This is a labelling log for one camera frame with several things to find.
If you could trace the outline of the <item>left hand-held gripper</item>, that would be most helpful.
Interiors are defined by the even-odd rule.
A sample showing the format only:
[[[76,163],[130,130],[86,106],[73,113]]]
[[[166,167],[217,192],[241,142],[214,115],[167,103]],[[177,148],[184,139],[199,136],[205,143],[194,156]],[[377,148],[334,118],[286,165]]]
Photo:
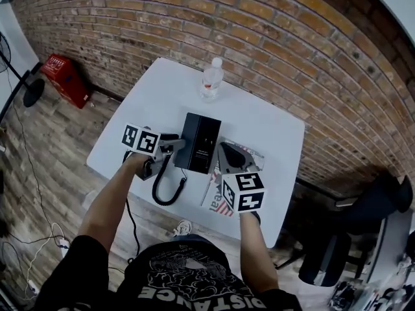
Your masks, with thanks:
[[[123,162],[133,153],[148,156],[142,171],[136,175],[143,181],[157,176],[167,154],[173,154],[185,147],[185,140],[175,133],[158,133],[149,127],[126,124],[121,144],[126,147]]]

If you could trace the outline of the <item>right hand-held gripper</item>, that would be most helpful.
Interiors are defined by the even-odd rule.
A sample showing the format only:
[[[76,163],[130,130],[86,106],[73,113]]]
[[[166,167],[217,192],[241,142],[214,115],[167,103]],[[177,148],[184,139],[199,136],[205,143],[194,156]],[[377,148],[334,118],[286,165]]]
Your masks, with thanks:
[[[219,143],[217,150],[219,168],[223,174],[221,194],[229,209],[235,213],[259,210],[267,189],[252,155],[228,142]]]

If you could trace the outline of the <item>person's right forearm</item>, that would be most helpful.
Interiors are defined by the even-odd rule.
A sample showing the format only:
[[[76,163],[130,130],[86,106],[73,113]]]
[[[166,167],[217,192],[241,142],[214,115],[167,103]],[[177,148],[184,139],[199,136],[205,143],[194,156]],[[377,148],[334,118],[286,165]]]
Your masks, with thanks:
[[[256,293],[278,289],[278,276],[265,244],[258,219],[252,213],[240,214],[241,275]]]

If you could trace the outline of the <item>person's left forearm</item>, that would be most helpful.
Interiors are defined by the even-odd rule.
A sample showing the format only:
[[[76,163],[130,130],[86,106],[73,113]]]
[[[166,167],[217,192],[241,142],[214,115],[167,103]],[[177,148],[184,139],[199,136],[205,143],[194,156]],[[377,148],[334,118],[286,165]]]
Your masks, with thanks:
[[[136,173],[142,171],[149,156],[133,153],[119,167],[91,203],[78,231],[94,238],[110,251],[123,217],[126,199]]]

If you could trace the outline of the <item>black rectangular box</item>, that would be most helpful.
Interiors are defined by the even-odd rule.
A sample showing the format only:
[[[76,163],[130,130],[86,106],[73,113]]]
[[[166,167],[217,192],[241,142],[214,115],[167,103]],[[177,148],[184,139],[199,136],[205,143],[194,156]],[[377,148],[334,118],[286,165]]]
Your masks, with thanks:
[[[213,159],[214,149],[219,136],[221,121],[210,117],[198,116],[198,124],[193,132],[193,143],[189,170],[207,174]]]

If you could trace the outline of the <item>printed magazine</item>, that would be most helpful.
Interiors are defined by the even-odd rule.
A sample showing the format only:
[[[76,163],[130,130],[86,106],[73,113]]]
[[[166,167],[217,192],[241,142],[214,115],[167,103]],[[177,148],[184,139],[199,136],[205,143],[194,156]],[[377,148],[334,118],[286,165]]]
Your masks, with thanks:
[[[249,153],[255,162],[255,165],[258,167],[258,170],[263,170],[264,164],[265,164],[265,157],[260,154],[259,152],[241,145],[239,143],[236,143],[234,141],[231,141],[230,139],[223,138],[222,141],[225,143],[232,144],[234,146],[237,146],[247,153]],[[200,206],[204,209],[216,212],[218,214],[224,215],[224,216],[233,216],[233,211],[228,207],[226,204],[225,199],[222,197],[222,174],[220,172],[220,165],[219,165],[219,155],[216,154],[216,163],[215,166],[211,172],[209,183],[207,185],[207,189],[204,195],[204,199],[202,200],[202,203]]]

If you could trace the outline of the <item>clear plastic water bottle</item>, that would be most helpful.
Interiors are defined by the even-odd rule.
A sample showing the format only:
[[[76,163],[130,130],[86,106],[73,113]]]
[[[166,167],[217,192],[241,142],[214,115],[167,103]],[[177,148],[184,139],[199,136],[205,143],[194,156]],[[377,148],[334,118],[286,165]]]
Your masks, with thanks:
[[[217,97],[219,87],[224,78],[222,59],[214,57],[211,64],[205,68],[200,86],[200,96],[205,101],[212,101]]]

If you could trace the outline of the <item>person's white shoe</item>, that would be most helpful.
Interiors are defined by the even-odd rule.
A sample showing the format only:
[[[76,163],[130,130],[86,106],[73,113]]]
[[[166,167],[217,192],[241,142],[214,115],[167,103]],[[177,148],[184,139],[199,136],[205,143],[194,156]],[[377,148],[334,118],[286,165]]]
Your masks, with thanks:
[[[173,237],[187,236],[192,231],[192,223],[188,220],[181,220],[173,232]]]

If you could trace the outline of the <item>red box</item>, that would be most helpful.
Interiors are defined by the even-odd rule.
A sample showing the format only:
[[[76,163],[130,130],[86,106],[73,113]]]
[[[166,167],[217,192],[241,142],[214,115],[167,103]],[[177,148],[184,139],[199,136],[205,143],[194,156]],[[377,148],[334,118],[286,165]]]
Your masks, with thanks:
[[[69,103],[79,109],[85,106],[90,91],[69,58],[51,54],[42,65],[41,72]]]

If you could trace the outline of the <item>person's black printed t-shirt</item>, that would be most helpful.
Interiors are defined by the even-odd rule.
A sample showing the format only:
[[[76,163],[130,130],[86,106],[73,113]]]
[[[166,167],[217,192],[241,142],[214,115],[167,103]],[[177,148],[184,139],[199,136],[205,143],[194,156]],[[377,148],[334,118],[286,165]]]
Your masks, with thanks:
[[[116,292],[108,283],[105,248],[78,236],[43,284],[34,311],[302,311],[283,290],[251,291],[225,254],[201,241],[150,246],[126,267]]]

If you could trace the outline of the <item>black swivel chair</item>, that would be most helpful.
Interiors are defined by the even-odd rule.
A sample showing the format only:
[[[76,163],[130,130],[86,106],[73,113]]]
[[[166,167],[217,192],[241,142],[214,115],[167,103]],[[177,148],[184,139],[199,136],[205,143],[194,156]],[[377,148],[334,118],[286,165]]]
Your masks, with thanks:
[[[351,256],[353,236],[378,232],[388,216],[409,210],[412,199],[408,177],[399,182],[389,172],[383,172],[341,211],[321,211],[312,205],[291,211],[283,230],[302,247],[294,248],[290,258],[275,268],[280,270],[302,259],[299,279],[321,287],[336,285],[347,263],[357,266],[355,276],[360,277],[370,248],[364,247],[360,257]]]

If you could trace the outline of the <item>black standing fan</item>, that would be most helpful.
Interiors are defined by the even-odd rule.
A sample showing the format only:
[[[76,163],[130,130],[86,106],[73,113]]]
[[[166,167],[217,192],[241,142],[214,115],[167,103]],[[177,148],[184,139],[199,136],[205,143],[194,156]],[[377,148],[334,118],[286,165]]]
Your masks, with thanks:
[[[31,84],[27,78],[30,72],[26,71],[21,76],[12,66],[12,51],[6,36],[0,32],[0,75],[5,74],[9,89],[5,91],[7,98],[4,104],[0,104],[0,123],[3,121],[10,105],[19,90],[24,87],[23,105],[26,108],[33,106],[42,96],[45,89],[45,81],[41,78],[35,79]]]

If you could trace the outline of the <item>grey desk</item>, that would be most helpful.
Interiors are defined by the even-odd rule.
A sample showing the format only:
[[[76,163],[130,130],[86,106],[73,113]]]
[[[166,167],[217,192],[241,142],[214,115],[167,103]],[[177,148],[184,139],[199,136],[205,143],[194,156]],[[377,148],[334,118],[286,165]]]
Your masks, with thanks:
[[[398,272],[412,224],[412,209],[396,211],[381,222],[365,283],[385,282]]]

